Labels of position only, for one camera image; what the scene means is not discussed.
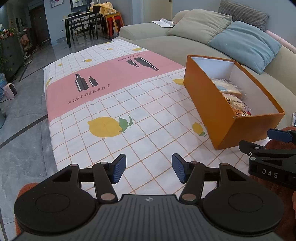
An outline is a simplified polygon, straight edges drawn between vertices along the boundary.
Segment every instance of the sofa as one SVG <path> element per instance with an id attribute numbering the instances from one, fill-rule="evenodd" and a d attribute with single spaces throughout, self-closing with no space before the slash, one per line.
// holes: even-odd
<path id="1" fill-rule="evenodd" d="M 180 11 L 173 21 L 178 23 L 187 12 L 187 10 Z M 169 28 L 161 28 L 155 23 L 129 25 L 120 29 L 117 39 L 146 48 L 183 66 L 186 66 L 188 54 L 231 59 L 203 43 L 167 35 L 168 30 Z M 286 114 L 277 128 L 291 126 L 292 113 L 296 112 L 296 54 L 282 46 L 262 74 L 257 74 L 246 66 L 243 67 L 270 92 L 284 109 Z"/>

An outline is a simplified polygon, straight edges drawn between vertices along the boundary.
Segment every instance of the sofa seat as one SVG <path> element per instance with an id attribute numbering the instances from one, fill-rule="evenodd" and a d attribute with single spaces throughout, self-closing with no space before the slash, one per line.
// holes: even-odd
<path id="1" fill-rule="evenodd" d="M 227 55 L 205 44 L 177 36 L 159 36 L 140 40 L 129 40 L 123 37 L 117 38 L 158 53 L 183 66 L 186 66 L 188 54 L 231 59 Z M 244 66 L 244 68 L 246 68 L 270 92 L 279 105 L 284 109 L 286 114 L 277 128 L 282 129 L 291 126 L 292 113 L 296 112 L 296 96 L 282 83 L 267 73 L 263 72 L 262 74 L 257 74 L 246 66 Z"/>

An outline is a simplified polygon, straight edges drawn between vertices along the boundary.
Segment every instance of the stool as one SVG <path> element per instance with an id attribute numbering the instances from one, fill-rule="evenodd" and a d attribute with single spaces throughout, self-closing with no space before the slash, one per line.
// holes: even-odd
<path id="1" fill-rule="evenodd" d="M 120 27 L 124 26 L 124 23 L 123 23 L 120 12 L 108 14 L 108 15 L 105 16 L 105 18 L 106 18 L 106 24 L 107 24 L 107 33 L 108 33 L 109 37 L 111 38 L 111 35 L 113 33 L 112 21 L 113 21 L 114 27 L 115 27 L 117 32 L 118 32 L 118 26 L 117 26 L 115 20 L 120 21 Z"/>

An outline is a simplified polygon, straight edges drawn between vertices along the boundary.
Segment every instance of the gray striped pillow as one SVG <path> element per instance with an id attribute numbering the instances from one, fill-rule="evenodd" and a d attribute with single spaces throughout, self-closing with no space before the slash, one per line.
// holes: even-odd
<path id="1" fill-rule="evenodd" d="M 219 13 L 232 16 L 232 21 L 241 21 L 265 31 L 269 15 L 244 4 L 221 0 Z"/>

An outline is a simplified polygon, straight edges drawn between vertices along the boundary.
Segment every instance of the blue plastic bag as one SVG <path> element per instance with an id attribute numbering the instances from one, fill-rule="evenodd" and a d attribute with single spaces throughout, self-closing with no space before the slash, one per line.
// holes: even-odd
<path id="1" fill-rule="evenodd" d="M 4 85 L 7 85 L 5 74 L 0 74 L 0 100 L 4 96 Z"/>

